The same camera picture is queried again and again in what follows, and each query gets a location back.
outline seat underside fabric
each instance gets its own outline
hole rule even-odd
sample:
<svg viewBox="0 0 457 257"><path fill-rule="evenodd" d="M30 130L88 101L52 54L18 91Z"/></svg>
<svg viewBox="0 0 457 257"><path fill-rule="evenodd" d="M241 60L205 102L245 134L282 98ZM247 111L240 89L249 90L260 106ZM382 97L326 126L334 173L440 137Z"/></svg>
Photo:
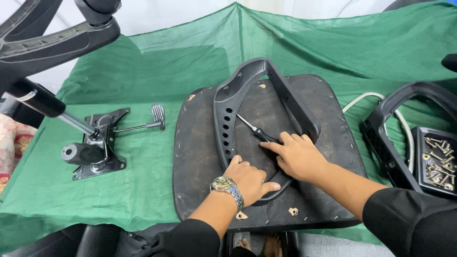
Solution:
<svg viewBox="0 0 457 257"><path fill-rule="evenodd" d="M143 129L116 137L126 158L123 171L72 181L75 166L61 149L82 134L46 118L0 195L0 252L75 223L116 224L128 231L178 222L173 205L172 165L176 121L193 90L218 86L244 61L270 58L283 75L316 74L341 106L362 93L390 92L415 80L435 81L456 93L457 73L440 61L457 49L457 7L445 1L395 11L328 20L302 20L253 11L233 3L201 19L151 33L121 36L79 58L57 94L83 118L130 107L120 128L152 121L149 108L165 108L165 131ZM368 177L387 183L369 154L358 125L376 106L365 98L345 113ZM410 127L452 131L436 107L411 100L399 108ZM387 121L389 137L405 154L402 129ZM363 225L307 230L380 242Z"/></svg>
<svg viewBox="0 0 457 257"><path fill-rule="evenodd" d="M365 168L343 112L330 86L321 77L302 74L286 76L295 98L301 99L316 116L321 133L316 147L331 163L366 177ZM199 89L182 105L175 136L173 191L181 221L202 203L214 178L224 169L214 132L213 100L216 87ZM270 80L255 82L245 95L238 114L253 126L278 138L287 131L301 134L294 126ZM276 155L259 146L260 140L240 119L234 124L232 151L244 161L267 173L270 180L279 167ZM298 214L291 215L290 208ZM248 218L233 219L229 231L286 231L306 228L341 228L360 223L352 213L310 183L294 181L277 199L262 206L241 210Z"/></svg>

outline metal watch band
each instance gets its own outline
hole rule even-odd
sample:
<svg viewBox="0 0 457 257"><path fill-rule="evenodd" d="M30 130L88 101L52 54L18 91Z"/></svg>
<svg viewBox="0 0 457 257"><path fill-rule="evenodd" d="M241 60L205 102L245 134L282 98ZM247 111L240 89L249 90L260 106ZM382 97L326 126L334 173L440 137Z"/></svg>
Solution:
<svg viewBox="0 0 457 257"><path fill-rule="evenodd" d="M239 211L241 211L241 209L244 207L244 199L243 199L243 196L241 195L241 193L239 192L239 189L238 187L236 186L235 182L233 182L233 184L227 188L227 191L233 196L233 198L235 199L235 202L236 204L238 205L238 211L236 213L238 213Z"/></svg>

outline foot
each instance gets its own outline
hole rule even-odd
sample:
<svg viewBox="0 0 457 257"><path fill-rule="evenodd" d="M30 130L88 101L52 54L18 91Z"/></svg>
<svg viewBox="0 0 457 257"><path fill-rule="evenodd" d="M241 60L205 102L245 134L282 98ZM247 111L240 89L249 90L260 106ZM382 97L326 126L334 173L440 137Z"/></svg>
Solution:
<svg viewBox="0 0 457 257"><path fill-rule="evenodd" d="M238 241L238 243L236 244L236 246L241 246L242 248L246 248L248 249L249 251L252 251L251 250L251 246L249 246L249 243L248 243L248 240L246 238L243 237L242 240Z"/></svg>
<svg viewBox="0 0 457 257"><path fill-rule="evenodd" d="M265 257L282 257L279 233L270 233L267 235L262 253Z"/></svg>

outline white wall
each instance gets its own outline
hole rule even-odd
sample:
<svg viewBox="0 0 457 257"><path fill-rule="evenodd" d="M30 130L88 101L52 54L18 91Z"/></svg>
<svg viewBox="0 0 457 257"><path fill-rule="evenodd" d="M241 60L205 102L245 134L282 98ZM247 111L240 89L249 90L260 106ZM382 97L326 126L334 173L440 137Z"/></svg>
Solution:
<svg viewBox="0 0 457 257"><path fill-rule="evenodd" d="M0 23L13 14L25 0L0 0ZM193 21L233 3L234 0L124 0L114 15L121 33L129 36ZM348 0L237 0L254 10L284 14L302 19L333 18ZM394 0L353 0L340 17L383 11ZM45 34L51 34L84 21L73 0L63 0ZM30 76L54 93L70 74L76 60Z"/></svg>

